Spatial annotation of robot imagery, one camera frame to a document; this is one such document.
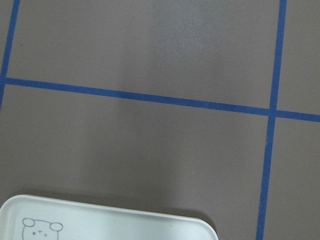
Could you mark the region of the cream rabbit tray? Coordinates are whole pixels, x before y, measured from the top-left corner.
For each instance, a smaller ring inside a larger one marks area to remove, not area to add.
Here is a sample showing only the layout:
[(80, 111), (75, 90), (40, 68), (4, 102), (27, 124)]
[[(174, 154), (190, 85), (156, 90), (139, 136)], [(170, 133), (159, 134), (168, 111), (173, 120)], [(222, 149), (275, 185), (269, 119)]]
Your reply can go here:
[(2, 240), (216, 240), (205, 221), (16, 195), (0, 208)]

